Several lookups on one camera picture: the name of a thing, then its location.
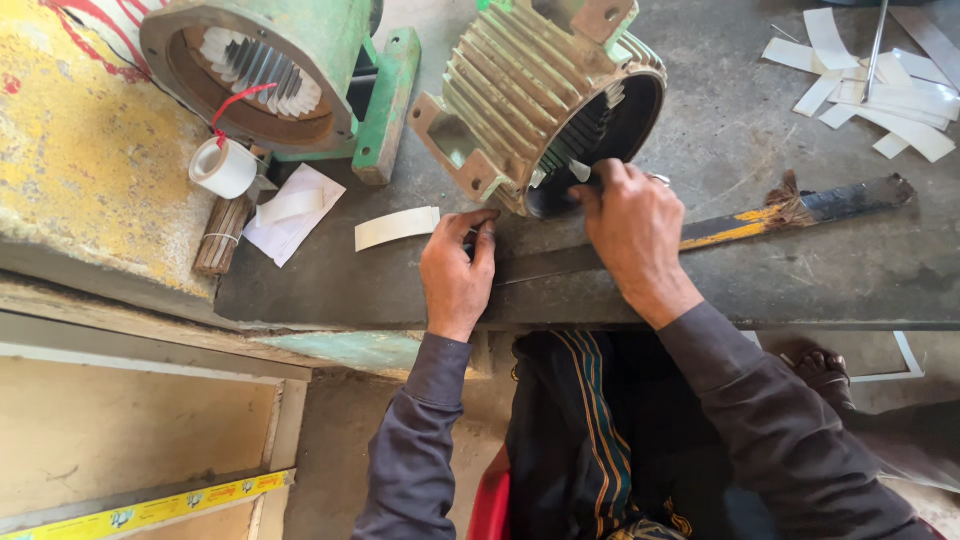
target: ring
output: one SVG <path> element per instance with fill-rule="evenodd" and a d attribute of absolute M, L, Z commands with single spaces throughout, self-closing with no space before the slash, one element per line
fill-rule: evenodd
<path fill-rule="evenodd" d="M 670 179 L 661 174 L 652 174 L 650 175 L 650 178 L 656 178 L 657 180 L 663 182 L 663 185 L 670 187 Z"/>

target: dark shirt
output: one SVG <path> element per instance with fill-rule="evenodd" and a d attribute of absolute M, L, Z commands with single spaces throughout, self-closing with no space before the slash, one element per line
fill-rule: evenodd
<path fill-rule="evenodd" d="M 658 332 L 784 538 L 935 538 L 830 406 L 706 302 Z M 471 346 L 427 334 L 370 443 L 353 540 L 453 540 L 451 430 Z"/>

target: dirt floor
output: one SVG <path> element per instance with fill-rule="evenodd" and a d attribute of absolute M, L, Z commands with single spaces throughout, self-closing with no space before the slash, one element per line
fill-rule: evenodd
<path fill-rule="evenodd" d="M 815 338 L 845 354 L 856 374 L 899 371 L 900 350 L 890 332 L 795 333 Z M 781 342 L 781 332 L 761 332 L 763 343 Z M 909 405 L 936 403 L 960 396 L 960 332 L 912 332 L 911 349 L 926 370 L 915 380 L 862 382 L 852 389 L 857 406 L 881 412 Z M 467 532 L 472 500 L 480 478 L 503 445 L 516 384 L 510 376 L 514 337 L 492 335 L 495 376 L 468 381 L 466 413 L 453 430 L 451 466 L 457 493 L 449 517 L 458 537 Z M 300 440 L 297 484 L 286 517 L 286 540 L 345 540 L 367 495 L 367 443 L 400 386 L 348 369 L 318 370 L 307 397 Z M 922 517 L 946 538 L 960 538 L 960 496 L 925 486 L 892 481 Z"/>

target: hand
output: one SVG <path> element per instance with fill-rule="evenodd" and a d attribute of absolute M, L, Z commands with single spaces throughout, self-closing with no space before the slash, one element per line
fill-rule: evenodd
<path fill-rule="evenodd" d="M 447 214 L 440 220 L 420 258 L 420 278 L 426 295 L 427 331 L 467 343 L 493 288 L 493 220 L 500 210 Z M 470 231 L 476 229 L 475 235 Z M 475 246 L 473 262 L 464 243 Z"/>
<path fill-rule="evenodd" d="M 657 179 L 631 164 L 594 166 L 604 192 L 570 188 L 587 215 L 587 235 L 620 292 L 659 331 L 704 301 L 680 265 L 684 203 Z"/>

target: red string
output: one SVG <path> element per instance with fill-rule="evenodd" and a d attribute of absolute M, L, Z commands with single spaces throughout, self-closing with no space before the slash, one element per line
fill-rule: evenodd
<path fill-rule="evenodd" d="M 221 131 L 221 130 L 218 130 L 218 129 L 217 129 L 217 120 L 220 118 L 220 115 L 223 114 L 225 110 L 227 110 L 227 107 L 229 107 L 229 105 L 230 105 L 231 103 L 240 101 L 241 99 L 249 96 L 250 94 L 255 94 L 256 92 L 258 92 L 258 91 L 260 91 L 260 90 L 265 90 L 265 89 L 267 89 L 267 88 L 273 88 L 274 86 L 276 86 L 276 83 L 269 83 L 269 84 L 267 84 L 267 85 L 260 85 L 260 86 L 254 86 L 254 87 L 251 87 L 251 88 L 247 88 L 246 90 L 240 92 L 239 94 L 237 94 L 237 95 L 235 95 L 235 96 L 232 96 L 231 98 L 229 98 L 228 100 L 226 100 L 223 105 L 220 106 L 220 110 L 217 110 L 217 113 L 213 115 L 213 120 L 210 121 L 210 127 L 213 128 L 213 134 L 217 136 L 217 147 L 218 147 L 218 148 L 220 148 L 221 150 L 223 150 L 223 149 L 224 149 L 224 141 L 227 140 L 227 133 L 224 132 L 224 131 Z"/>

